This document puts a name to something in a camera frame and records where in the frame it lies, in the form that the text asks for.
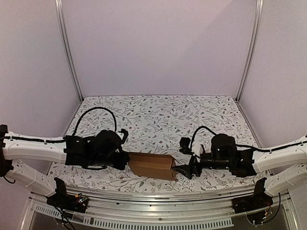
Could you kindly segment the brown cardboard box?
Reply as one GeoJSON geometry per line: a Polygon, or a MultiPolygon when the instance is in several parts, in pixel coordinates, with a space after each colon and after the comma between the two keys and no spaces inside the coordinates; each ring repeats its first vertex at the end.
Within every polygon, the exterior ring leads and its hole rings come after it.
{"type": "Polygon", "coordinates": [[[171,155],[130,153],[129,167],[139,177],[174,181],[177,176],[172,167],[176,165],[171,155]]]}

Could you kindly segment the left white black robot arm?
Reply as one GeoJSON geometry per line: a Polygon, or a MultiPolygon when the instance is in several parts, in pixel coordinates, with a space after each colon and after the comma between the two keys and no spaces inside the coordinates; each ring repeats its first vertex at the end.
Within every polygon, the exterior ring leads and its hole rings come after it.
{"type": "Polygon", "coordinates": [[[102,130],[96,136],[76,135],[58,138],[23,136],[10,132],[7,125],[0,126],[0,175],[23,183],[32,191],[53,201],[61,208],[71,204],[71,197],[62,188],[65,184],[24,164],[23,160],[49,161],[68,166],[80,166],[98,171],[106,167],[124,170],[129,154],[122,149],[128,137],[120,131],[102,130]]]}

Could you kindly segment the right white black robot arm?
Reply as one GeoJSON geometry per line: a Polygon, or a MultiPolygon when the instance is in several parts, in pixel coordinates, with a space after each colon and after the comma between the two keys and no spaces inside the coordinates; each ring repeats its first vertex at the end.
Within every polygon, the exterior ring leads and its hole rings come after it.
{"type": "Polygon", "coordinates": [[[284,145],[259,149],[238,145],[227,134],[217,134],[211,140],[211,151],[206,153],[203,145],[193,143],[189,138],[180,140],[180,152],[190,155],[187,165],[178,165],[172,169],[188,179],[199,177],[203,169],[228,170],[240,178],[287,166],[288,168],[274,176],[265,178],[256,184],[256,191],[248,199],[252,209],[263,205],[267,196],[275,196],[280,191],[296,186],[307,179],[307,137],[284,145]]]}

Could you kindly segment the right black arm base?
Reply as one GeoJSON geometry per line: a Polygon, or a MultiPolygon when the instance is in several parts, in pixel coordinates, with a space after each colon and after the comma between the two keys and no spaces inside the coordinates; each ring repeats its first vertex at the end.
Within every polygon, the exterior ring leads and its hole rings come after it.
{"type": "Polygon", "coordinates": [[[266,180],[267,178],[264,177],[256,182],[253,194],[232,199],[232,209],[236,214],[268,207],[273,204],[272,196],[265,193],[264,185],[266,180]]]}

